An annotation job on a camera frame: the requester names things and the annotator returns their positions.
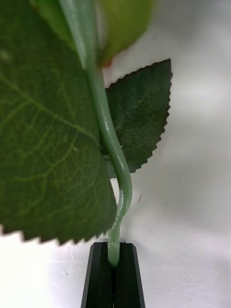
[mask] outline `curved stem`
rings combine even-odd
[[[88,82],[103,141],[112,160],[119,184],[117,215],[108,232],[108,259],[113,266],[119,261],[119,231],[132,197],[131,177],[117,138],[108,107],[103,75],[97,66],[97,26],[93,0],[59,0],[69,24]]]

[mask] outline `white background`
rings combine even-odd
[[[172,60],[166,132],[132,175],[121,237],[137,247],[146,308],[230,308],[231,1],[160,2],[147,33],[105,72],[108,85]],[[0,237],[0,307],[80,307],[92,243]]]

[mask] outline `artificial leaf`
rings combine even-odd
[[[77,54],[28,0],[0,0],[0,223],[61,243],[108,230],[116,202]]]
[[[75,43],[67,25],[64,13],[58,0],[31,0],[38,13],[46,19],[53,31],[63,39],[68,46],[76,51]]]
[[[107,42],[100,64],[107,65],[146,30],[156,0],[99,0],[107,21]]]
[[[171,62],[165,60],[126,75],[107,89],[114,127],[130,172],[147,162],[161,139],[167,123],[171,77]],[[109,176],[114,178],[103,143],[101,149]]]

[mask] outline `green leaf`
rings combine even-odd
[[[107,89],[114,127],[130,172],[152,155],[167,123],[171,85],[171,62],[165,60],[126,75]],[[105,146],[102,153],[108,172],[115,172]]]
[[[156,0],[99,0],[108,25],[100,64],[105,65],[146,30]]]
[[[108,230],[116,202],[85,72],[27,0],[0,0],[0,223],[61,243]]]
[[[31,0],[36,11],[49,23],[53,31],[63,39],[68,46],[76,51],[71,31],[67,25],[64,13],[58,0]]]

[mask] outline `leaf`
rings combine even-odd
[[[99,0],[108,25],[100,64],[107,65],[146,30],[156,0]]]
[[[152,155],[167,123],[171,62],[165,60],[126,75],[107,89],[114,127],[130,172]],[[102,153],[111,178],[116,177],[105,146]]]
[[[0,223],[61,243],[108,230],[116,202],[84,71],[27,0],[0,0]]]
[[[31,0],[36,11],[49,23],[53,31],[63,39],[68,46],[76,51],[71,31],[67,25],[64,13],[58,0]]]

